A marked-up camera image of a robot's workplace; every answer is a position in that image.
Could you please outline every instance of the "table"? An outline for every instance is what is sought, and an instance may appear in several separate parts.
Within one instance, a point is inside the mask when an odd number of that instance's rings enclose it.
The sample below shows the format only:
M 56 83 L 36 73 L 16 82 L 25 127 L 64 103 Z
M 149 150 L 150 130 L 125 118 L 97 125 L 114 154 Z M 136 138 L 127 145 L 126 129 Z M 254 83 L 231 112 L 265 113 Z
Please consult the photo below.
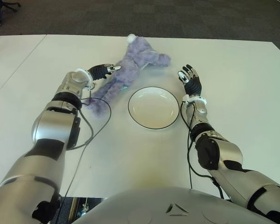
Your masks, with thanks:
M 45 35 L 0 36 L 0 88 Z
M 208 100 L 208 118 L 225 138 L 237 144 L 243 167 L 280 183 L 280 51 L 271 42 L 148 38 L 172 63 L 146 67 L 112 103 L 112 118 L 87 147 L 68 196 L 110 197 L 127 189 L 189 187 L 187 128 L 181 117 L 170 127 L 147 130 L 129 116 L 130 96 L 145 86 L 185 94 L 177 78 L 189 63 L 196 68 Z M 64 75 L 77 67 L 115 63 L 126 50 L 125 37 L 48 35 L 0 90 L 0 181 L 16 158 L 31 146 L 31 126 L 53 97 Z M 108 114 L 96 119 L 83 108 L 95 132 Z M 81 122 L 79 143 L 90 134 Z M 72 179 L 82 149 L 66 154 L 61 194 Z M 190 160 L 197 172 L 206 174 Z M 193 187 L 218 196 L 209 180 L 192 175 Z

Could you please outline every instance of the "stuffed animal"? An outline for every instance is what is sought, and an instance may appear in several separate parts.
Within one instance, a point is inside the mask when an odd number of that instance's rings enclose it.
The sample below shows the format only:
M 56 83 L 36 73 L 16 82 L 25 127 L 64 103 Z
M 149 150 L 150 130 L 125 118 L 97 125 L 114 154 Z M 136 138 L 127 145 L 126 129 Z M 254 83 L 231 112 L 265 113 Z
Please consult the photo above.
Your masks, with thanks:
M 130 34 L 127 41 L 129 45 L 126 55 L 116 63 L 116 65 L 121 66 L 121 69 L 113 72 L 111 80 L 94 92 L 92 97 L 101 98 L 110 104 L 121 90 L 133 83 L 139 76 L 140 71 L 148 64 L 160 67 L 170 65 L 170 57 L 156 52 L 144 37 Z M 96 117 L 100 117 L 108 109 L 105 102 L 94 99 L 90 101 L 88 107 L 92 109 Z

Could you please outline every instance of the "white plate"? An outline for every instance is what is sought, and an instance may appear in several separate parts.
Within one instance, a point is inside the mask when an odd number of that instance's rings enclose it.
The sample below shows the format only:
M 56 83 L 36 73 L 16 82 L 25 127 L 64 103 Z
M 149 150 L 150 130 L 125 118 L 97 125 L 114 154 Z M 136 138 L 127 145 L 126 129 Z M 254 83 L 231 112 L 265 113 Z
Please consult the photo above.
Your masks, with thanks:
M 176 98 L 159 87 L 146 87 L 136 91 L 129 100 L 128 109 L 138 124 L 151 129 L 168 127 L 179 114 Z

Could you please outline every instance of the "gray carpet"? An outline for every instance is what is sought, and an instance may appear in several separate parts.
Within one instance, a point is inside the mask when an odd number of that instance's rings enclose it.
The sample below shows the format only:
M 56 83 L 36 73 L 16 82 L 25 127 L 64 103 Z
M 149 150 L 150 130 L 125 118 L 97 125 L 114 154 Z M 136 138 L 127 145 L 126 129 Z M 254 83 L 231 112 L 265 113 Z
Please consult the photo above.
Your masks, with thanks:
M 17 13 L 3 9 L 0 35 L 135 33 L 147 37 L 270 41 L 280 49 L 280 2 L 277 0 L 19 2 L 22 7 Z

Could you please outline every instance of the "cable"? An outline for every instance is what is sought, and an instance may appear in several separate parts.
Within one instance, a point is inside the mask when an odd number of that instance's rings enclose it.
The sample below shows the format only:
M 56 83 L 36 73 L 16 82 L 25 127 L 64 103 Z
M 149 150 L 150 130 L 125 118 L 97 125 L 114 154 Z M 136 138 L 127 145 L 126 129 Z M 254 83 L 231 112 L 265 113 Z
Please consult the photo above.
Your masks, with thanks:
M 199 177 L 209 178 L 209 179 L 212 181 L 212 183 L 218 188 L 220 197 L 221 197 L 222 199 L 224 199 L 222 189 L 221 189 L 219 183 L 216 181 L 216 179 L 215 179 L 214 177 L 210 176 L 210 175 L 202 175 L 202 174 L 197 173 L 197 172 L 193 169 L 193 167 L 191 166 L 189 155 L 190 155 L 190 150 L 191 150 L 191 148 L 192 148 L 192 145 L 193 145 L 193 142 L 194 142 L 194 141 L 191 140 L 191 143 L 190 143 L 190 146 L 189 146 L 189 137 L 190 137 L 190 131 L 191 131 L 191 128 L 190 128 L 190 127 L 191 127 L 191 124 L 192 124 L 192 121 L 193 121 L 193 117 L 194 117 L 194 114 L 195 114 L 195 105 L 194 105 L 193 103 L 191 103 L 191 104 L 192 104 L 193 107 L 194 107 L 193 114 L 192 114 L 192 118 L 191 118 L 191 121 L 190 121 L 189 126 L 188 126 L 187 123 L 186 123 L 186 125 L 187 125 L 188 128 L 189 128 L 189 132 L 188 132 L 188 152 L 187 152 L 187 161 L 188 161 L 188 165 L 189 165 L 191 189 L 193 188 L 193 186 L 192 186 L 192 178 L 191 178 L 191 170 L 192 170 L 193 173 L 196 174 L 196 175 L 199 176 Z M 181 105 L 181 108 L 180 108 L 180 112 L 181 112 L 182 119 L 183 119 L 183 121 L 185 122 L 185 119 L 184 119 L 184 117 L 183 117 L 183 115 L 182 115 L 182 105 Z
M 180 109 L 179 109 L 179 112 L 181 113 L 183 122 L 186 124 L 186 126 L 187 126 L 188 128 L 190 128 L 189 125 L 188 125 L 188 123 L 186 122 L 185 118 L 184 118 L 183 115 L 182 115 L 182 105 L 183 105 L 183 104 L 184 104 L 184 102 L 182 102 L 181 107 L 180 107 Z
M 83 105 L 89 106 L 90 105 L 90 99 L 91 99 L 91 91 L 89 91 L 89 98 L 83 98 L 83 99 L 89 99 L 89 103 L 82 103 Z
M 59 208 L 59 212 L 58 212 L 58 214 L 57 214 L 57 218 L 56 218 L 55 224 L 57 224 L 57 221 L 58 221 L 59 215 L 60 215 L 60 211 L 61 211 L 61 208 L 62 208 L 63 203 L 64 203 L 64 201 L 65 201 L 65 198 L 66 198 L 66 196 L 67 196 L 67 194 L 68 194 L 68 192 L 69 192 L 69 190 L 70 190 L 70 187 L 71 187 L 71 185 L 72 185 L 72 183 L 73 183 L 73 181 L 74 181 L 74 179 L 75 179 L 75 177 L 76 177 L 76 174 L 77 174 L 78 168 L 79 168 L 79 166 L 80 166 L 80 162 L 81 162 L 81 160 L 82 160 L 82 157 L 83 157 L 83 154 L 84 154 L 84 152 L 85 152 L 85 149 L 86 149 L 87 146 L 92 142 L 92 140 L 102 131 L 102 129 L 108 124 L 108 122 L 109 122 L 109 120 L 110 120 L 110 118 L 111 118 L 111 115 L 112 115 L 111 107 L 110 107 L 110 105 L 109 105 L 106 101 L 104 101 L 104 102 L 105 102 L 105 103 L 108 105 L 108 107 L 109 107 L 110 115 L 109 115 L 109 118 L 108 118 L 108 120 L 106 121 L 106 123 L 99 129 L 99 131 L 98 131 L 95 135 L 93 135 L 93 129 L 92 129 L 92 126 L 90 125 L 89 121 L 86 119 L 86 117 L 85 117 L 85 116 L 82 114 L 82 112 L 79 110 L 79 112 L 80 112 L 80 114 L 81 114 L 81 117 L 85 120 L 85 122 L 88 124 L 88 126 L 91 127 L 91 135 L 92 135 L 93 137 L 90 137 L 84 144 L 82 144 L 82 145 L 76 147 L 76 148 L 81 148 L 81 147 L 84 146 L 83 151 L 82 151 L 82 153 L 81 153 L 81 155 L 80 155 L 80 158 L 79 158 L 79 161 L 78 161 L 78 164 L 77 164 L 75 173 L 74 173 L 74 175 L 73 175 L 73 177 L 72 177 L 72 179 L 71 179 L 71 181 L 70 181 L 70 185 L 69 185 L 69 187 L 67 188 L 66 193 L 65 193 L 65 195 L 64 195 L 64 198 L 63 198 L 63 200 L 62 200 L 62 202 L 61 202 L 61 204 L 60 204 L 60 208 Z

